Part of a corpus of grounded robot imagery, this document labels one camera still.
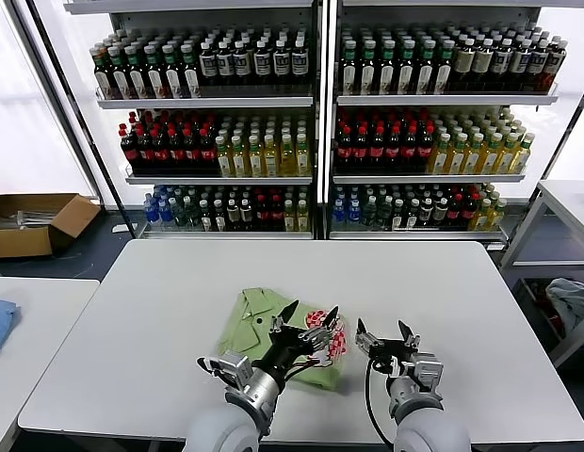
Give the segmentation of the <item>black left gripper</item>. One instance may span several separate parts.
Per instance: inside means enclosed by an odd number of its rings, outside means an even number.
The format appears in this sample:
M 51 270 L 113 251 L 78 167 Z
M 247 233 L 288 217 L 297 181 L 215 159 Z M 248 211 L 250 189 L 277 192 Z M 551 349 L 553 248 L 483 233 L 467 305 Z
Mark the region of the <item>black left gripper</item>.
M 253 368 L 267 373 L 274 380 L 284 380 L 300 356 L 311 355 L 314 347 L 327 346 L 333 336 L 338 306 L 326 314 L 319 326 L 305 331 L 289 324 L 299 304 L 300 301 L 295 299 L 272 317 L 269 334 L 271 345 L 261 359 L 252 362 Z

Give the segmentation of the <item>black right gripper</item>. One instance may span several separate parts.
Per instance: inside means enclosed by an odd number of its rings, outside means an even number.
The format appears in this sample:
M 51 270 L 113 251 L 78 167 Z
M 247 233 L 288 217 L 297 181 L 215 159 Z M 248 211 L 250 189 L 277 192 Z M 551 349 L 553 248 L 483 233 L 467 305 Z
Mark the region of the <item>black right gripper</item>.
M 402 320 L 397 324 L 402 340 L 376 337 L 361 318 L 357 320 L 355 333 L 355 344 L 368 358 L 373 358 L 373 369 L 393 378 L 407 374 L 407 366 L 421 341 L 421 336 L 414 334 Z

